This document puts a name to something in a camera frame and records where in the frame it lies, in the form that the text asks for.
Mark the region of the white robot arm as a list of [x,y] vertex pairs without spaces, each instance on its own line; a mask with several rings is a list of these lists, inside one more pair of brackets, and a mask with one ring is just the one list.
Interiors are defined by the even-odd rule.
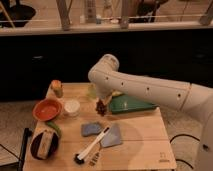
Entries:
[[105,54],[89,70],[88,79],[103,100],[114,90],[167,106],[202,124],[194,171],[213,171],[213,88],[182,81],[136,76],[118,71],[119,61]]

